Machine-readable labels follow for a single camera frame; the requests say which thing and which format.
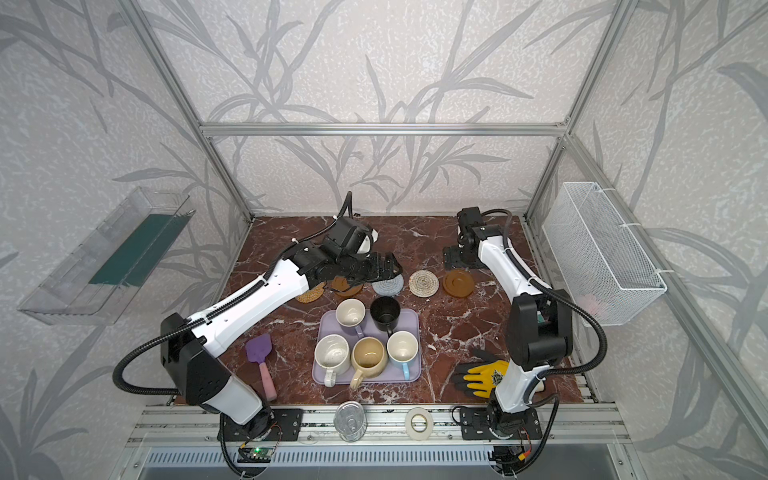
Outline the white mug lavender handle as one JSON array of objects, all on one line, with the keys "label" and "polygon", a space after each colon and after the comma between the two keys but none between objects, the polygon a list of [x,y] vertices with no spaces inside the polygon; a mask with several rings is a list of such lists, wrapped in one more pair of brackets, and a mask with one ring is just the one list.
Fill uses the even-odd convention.
[{"label": "white mug lavender handle", "polygon": [[343,331],[363,338],[362,324],[367,310],[364,303],[358,299],[348,298],[342,301],[335,310],[335,318]]}]

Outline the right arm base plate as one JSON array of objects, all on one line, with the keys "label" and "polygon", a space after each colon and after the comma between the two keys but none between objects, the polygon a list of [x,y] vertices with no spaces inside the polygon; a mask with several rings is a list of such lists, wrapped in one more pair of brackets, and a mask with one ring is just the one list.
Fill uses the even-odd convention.
[{"label": "right arm base plate", "polygon": [[485,408],[459,408],[459,425],[463,440],[541,440],[542,424],[533,408],[507,413]]}]

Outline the light blue woven coaster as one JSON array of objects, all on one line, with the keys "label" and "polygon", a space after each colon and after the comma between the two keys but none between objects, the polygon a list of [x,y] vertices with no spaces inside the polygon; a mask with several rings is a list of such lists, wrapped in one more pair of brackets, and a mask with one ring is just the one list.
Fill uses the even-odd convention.
[{"label": "light blue woven coaster", "polygon": [[402,275],[389,280],[374,282],[372,288],[379,296],[395,297],[401,293],[404,288],[404,278]]}]

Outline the brown wooden coaster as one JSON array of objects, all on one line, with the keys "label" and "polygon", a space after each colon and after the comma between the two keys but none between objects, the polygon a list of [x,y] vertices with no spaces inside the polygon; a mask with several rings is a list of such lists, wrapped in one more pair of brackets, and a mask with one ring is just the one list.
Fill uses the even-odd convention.
[{"label": "brown wooden coaster", "polygon": [[463,269],[448,271],[442,280],[443,290],[455,298],[466,298],[475,290],[475,280]]},{"label": "brown wooden coaster", "polygon": [[338,297],[351,298],[363,290],[364,285],[352,286],[345,277],[337,276],[330,285],[330,290]]}]

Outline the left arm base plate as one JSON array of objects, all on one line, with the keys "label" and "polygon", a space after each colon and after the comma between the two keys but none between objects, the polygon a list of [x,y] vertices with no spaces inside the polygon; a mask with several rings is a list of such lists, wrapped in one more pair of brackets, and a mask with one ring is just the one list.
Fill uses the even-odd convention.
[{"label": "left arm base plate", "polygon": [[220,415],[218,441],[293,442],[298,439],[304,411],[301,408],[263,408],[244,425],[226,414]]}]

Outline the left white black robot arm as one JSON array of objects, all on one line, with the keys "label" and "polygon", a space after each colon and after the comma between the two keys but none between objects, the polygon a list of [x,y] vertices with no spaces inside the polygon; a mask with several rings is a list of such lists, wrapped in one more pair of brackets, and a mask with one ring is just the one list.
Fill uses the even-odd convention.
[{"label": "left white black robot arm", "polygon": [[[160,336],[130,351],[115,366],[114,385],[135,395],[179,395],[190,405],[216,411],[238,425],[263,416],[266,402],[221,361],[244,333],[278,307],[323,282],[343,277],[350,286],[390,280],[402,272],[391,252],[378,253],[377,233],[354,217],[338,217],[323,239],[295,240],[256,280],[189,317],[174,313],[161,323]],[[171,388],[141,387],[124,374],[143,353],[158,347]]]}]

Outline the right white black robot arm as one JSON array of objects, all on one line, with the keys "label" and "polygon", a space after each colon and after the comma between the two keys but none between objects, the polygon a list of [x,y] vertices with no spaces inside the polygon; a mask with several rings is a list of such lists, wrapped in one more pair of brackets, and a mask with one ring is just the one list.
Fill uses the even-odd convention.
[{"label": "right white black robot arm", "polygon": [[[534,389],[545,379],[585,373],[599,366],[606,357],[608,340],[591,314],[576,305],[566,291],[546,284],[513,248],[506,233],[512,221],[509,211],[483,212],[468,207],[457,214],[457,219],[457,244],[444,249],[444,266],[490,270],[511,302],[506,324],[510,365],[488,405],[489,421],[500,430],[534,407]],[[592,326],[598,350],[588,362],[565,368],[560,362],[573,351],[574,314]]]}]

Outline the white patterned round coaster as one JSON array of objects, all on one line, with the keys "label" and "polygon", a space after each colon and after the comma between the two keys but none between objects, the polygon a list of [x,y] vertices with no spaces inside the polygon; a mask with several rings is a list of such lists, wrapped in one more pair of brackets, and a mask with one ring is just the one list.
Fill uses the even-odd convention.
[{"label": "white patterned round coaster", "polygon": [[438,277],[428,270],[418,270],[409,277],[409,290],[419,298],[429,298],[437,293],[440,283]]}]

